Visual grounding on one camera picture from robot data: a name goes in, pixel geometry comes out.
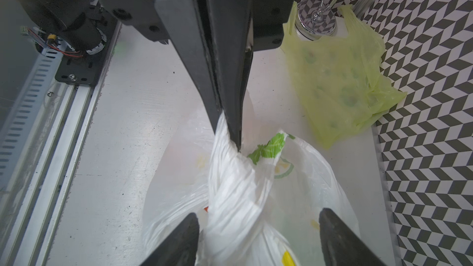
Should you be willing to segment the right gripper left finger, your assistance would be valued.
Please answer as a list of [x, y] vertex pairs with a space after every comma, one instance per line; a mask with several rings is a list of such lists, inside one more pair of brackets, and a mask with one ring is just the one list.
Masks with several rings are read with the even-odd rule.
[[141, 266], [194, 266], [199, 234], [197, 215], [190, 213], [141, 263]]

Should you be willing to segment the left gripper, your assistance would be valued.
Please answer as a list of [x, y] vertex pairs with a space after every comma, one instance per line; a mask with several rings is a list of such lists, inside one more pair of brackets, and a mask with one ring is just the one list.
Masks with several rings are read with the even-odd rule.
[[[216, 130], [223, 109], [230, 138], [240, 149], [251, 0], [208, 0], [217, 82], [198, 0], [100, 2], [122, 24], [134, 27], [148, 40], [162, 44], [171, 40], [202, 98], [211, 127]], [[281, 45], [282, 25], [288, 21], [293, 2], [253, 0], [254, 51]]]

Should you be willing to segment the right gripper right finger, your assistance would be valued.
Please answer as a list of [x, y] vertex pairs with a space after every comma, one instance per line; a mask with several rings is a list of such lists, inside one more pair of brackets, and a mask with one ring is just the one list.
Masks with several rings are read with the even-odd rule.
[[385, 266], [332, 209], [322, 209], [319, 223], [326, 266]]

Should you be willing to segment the white plastic bag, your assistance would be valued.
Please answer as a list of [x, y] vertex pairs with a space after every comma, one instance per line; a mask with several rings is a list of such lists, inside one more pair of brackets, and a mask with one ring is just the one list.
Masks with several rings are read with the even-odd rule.
[[357, 217], [330, 164], [303, 139], [243, 108], [243, 143], [210, 125], [204, 107], [169, 142], [147, 191], [146, 254], [194, 213], [199, 266], [321, 266], [319, 215], [332, 209], [354, 232]]

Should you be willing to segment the yellow green plastic bag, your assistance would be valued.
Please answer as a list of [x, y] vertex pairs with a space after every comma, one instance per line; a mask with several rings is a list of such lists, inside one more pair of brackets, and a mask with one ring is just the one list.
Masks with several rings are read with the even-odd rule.
[[309, 126], [325, 149], [362, 133], [406, 97], [381, 73], [386, 51], [381, 35], [358, 19], [351, 6], [338, 11], [346, 37], [305, 41], [297, 34], [294, 4], [281, 46]]

